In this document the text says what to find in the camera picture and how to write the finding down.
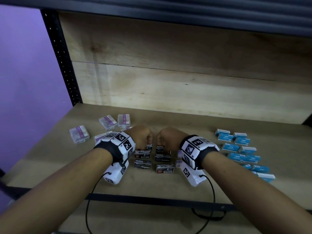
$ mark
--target perforated metal post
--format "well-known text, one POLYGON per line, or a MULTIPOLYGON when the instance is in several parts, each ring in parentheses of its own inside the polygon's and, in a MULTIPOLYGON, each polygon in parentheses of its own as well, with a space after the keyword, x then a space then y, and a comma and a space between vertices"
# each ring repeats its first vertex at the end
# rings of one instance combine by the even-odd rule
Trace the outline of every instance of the perforated metal post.
POLYGON ((58 14, 56 11, 43 9, 41 10, 41 15, 46 30, 48 31, 72 105, 83 103, 58 14))

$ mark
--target plywood surface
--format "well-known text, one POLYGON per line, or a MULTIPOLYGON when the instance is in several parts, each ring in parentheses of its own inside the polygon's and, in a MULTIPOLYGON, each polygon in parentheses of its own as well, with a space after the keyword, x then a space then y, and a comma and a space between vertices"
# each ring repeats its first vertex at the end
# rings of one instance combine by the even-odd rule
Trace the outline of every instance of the plywood surface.
POLYGON ((73 62, 84 103, 301 124, 312 85, 73 62))
MULTIPOLYGON (((86 153, 94 147, 93 137, 105 130, 98 119, 107 114, 117 118, 117 114, 130 113, 133 125, 138 123, 150 127, 154 135, 166 126, 175 126, 189 134, 198 134, 220 144, 214 136, 216 128, 232 132, 246 132, 251 145, 262 157, 262 165, 270 167, 276 180, 272 185, 306 209, 312 209, 312 157, 310 141, 312 129, 303 125, 257 122, 241 119, 196 116, 148 110, 135 110, 89 104, 77 104, 30 152, 20 160, 3 178, 9 186, 32 188, 43 179, 86 153), (89 141, 74 144, 69 129, 84 125, 90 136, 89 141)), ((231 203, 214 182, 216 201, 231 203)), ((156 174, 130 166, 118 185, 99 182, 96 193, 157 197, 190 201, 212 201, 208 182, 193 188, 180 169, 173 174, 156 174)))
POLYGON ((312 83, 312 39, 60 13, 72 61, 312 83))
MULTIPOLYGON (((84 201, 60 226, 62 232, 88 233, 85 225, 84 201)), ((191 209, 142 204, 91 201, 88 224, 93 233, 129 234, 193 234, 205 223, 191 209)), ((228 212, 222 221, 211 221, 201 233, 258 234, 260 233, 240 212, 228 212)))

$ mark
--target clear plastic box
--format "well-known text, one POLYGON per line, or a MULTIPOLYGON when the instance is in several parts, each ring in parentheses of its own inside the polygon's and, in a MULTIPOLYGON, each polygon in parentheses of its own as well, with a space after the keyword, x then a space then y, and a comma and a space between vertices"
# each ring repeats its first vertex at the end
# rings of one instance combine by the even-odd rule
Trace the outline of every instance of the clear plastic box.
POLYGON ((117 120, 118 120, 118 127, 120 128, 130 127, 130 115, 129 114, 119 114, 117 120))
POLYGON ((112 130, 112 129, 115 128, 115 126, 117 126, 117 122, 115 121, 115 119, 111 115, 107 115, 105 117, 101 117, 99 119, 99 122, 102 124, 102 126, 106 130, 112 130))
POLYGON ((83 143, 90 139, 90 135, 84 126, 78 126, 69 130, 74 143, 83 143))

